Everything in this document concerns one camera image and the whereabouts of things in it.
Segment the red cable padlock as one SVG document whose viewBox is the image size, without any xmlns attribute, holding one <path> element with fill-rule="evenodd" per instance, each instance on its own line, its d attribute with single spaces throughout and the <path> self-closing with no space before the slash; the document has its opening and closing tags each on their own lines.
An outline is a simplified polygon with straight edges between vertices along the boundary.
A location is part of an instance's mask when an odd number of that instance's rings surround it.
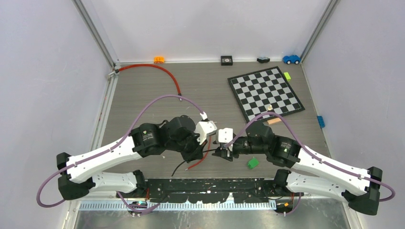
<svg viewBox="0 0 405 229">
<path fill-rule="evenodd" d="M 204 151 L 205 154 L 204 154 L 203 158 L 200 159 L 200 160 L 199 160 L 198 162 L 196 162 L 195 164 L 193 164 L 193 165 L 189 166 L 188 168 L 186 168 L 185 171 L 187 171 L 187 170 L 189 170 L 189 169 L 191 169 L 191 168 L 193 168 L 193 167 L 199 165 L 203 160 L 205 160 L 205 158 L 206 158 L 207 155 L 208 155 L 209 150 L 211 149 L 211 140 L 212 140 L 212 137 L 210 136 L 209 139 L 208 139 L 208 147 L 207 147 L 207 150 Z"/>
</svg>

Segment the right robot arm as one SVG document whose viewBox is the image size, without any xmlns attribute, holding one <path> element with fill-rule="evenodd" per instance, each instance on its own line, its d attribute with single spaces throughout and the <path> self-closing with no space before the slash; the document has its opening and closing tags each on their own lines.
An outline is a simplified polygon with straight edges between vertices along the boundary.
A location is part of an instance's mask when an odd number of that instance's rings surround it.
<svg viewBox="0 0 405 229">
<path fill-rule="evenodd" d="M 340 163 L 294 139 L 274 134 L 260 121 L 253 122 L 245 133 L 237 137 L 231 128 L 217 130 L 216 142 L 220 146 L 214 156 L 232 161 L 239 155 L 263 154 L 279 167 L 272 184 L 277 195 L 311 193 L 339 200 L 365 215 L 377 214 L 381 169 Z"/>
</svg>

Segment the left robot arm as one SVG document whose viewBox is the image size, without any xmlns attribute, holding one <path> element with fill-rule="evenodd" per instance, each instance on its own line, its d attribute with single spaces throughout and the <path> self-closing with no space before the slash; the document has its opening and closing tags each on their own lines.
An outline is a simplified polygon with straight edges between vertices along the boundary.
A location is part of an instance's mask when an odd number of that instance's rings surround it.
<svg viewBox="0 0 405 229">
<path fill-rule="evenodd" d="M 147 188 L 140 170 L 124 174 L 106 170 L 124 162 L 161 155 L 164 151 L 179 152 L 186 162 L 200 160 L 209 136 L 216 130 L 212 121 L 196 124 L 182 115 L 160 124 L 141 124 L 127 136 L 88 153 L 77 156 L 59 153 L 57 168 L 64 169 L 58 178 L 59 192 L 64 200 L 79 199 L 97 191 L 118 191 L 142 197 Z"/>
</svg>

